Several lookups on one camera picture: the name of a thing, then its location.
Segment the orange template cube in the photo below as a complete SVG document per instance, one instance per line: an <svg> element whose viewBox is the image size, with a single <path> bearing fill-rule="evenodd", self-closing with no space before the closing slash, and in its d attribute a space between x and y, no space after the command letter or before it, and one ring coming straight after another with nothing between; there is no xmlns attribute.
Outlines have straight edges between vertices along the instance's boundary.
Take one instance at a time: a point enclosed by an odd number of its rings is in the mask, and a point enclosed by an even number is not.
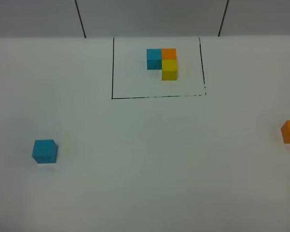
<svg viewBox="0 0 290 232"><path fill-rule="evenodd" d="M177 59L175 48L162 48L161 49L161 59Z"/></svg>

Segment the blue template cube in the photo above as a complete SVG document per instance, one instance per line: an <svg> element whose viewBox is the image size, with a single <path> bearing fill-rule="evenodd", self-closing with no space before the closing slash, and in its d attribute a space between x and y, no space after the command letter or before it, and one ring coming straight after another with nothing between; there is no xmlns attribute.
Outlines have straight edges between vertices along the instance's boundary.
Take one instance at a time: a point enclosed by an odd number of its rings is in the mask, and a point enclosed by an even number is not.
<svg viewBox="0 0 290 232"><path fill-rule="evenodd" d="M146 66L148 70L161 70L161 49L146 50Z"/></svg>

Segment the yellow template cube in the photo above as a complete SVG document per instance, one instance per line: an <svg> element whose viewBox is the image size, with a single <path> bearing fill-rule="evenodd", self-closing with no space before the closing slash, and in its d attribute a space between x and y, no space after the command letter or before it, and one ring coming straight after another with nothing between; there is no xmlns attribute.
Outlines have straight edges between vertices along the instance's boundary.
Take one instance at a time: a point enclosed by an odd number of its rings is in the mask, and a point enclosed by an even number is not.
<svg viewBox="0 0 290 232"><path fill-rule="evenodd" d="M162 60L162 81L175 81L177 80L177 60L176 59L163 59Z"/></svg>

